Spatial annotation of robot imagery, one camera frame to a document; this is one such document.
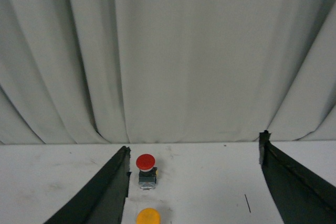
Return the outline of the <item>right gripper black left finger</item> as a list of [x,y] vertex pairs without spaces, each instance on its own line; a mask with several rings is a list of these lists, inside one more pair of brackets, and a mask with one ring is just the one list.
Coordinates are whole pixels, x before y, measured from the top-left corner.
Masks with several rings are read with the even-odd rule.
[[130,180],[130,148],[121,147],[46,223],[121,223]]

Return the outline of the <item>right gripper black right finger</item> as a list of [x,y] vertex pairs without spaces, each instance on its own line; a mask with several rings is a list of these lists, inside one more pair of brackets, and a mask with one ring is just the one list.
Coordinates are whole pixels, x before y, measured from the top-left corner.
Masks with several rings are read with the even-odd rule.
[[335,223],[335,186],[301,165],[259,133],[259,163],[284,223]]

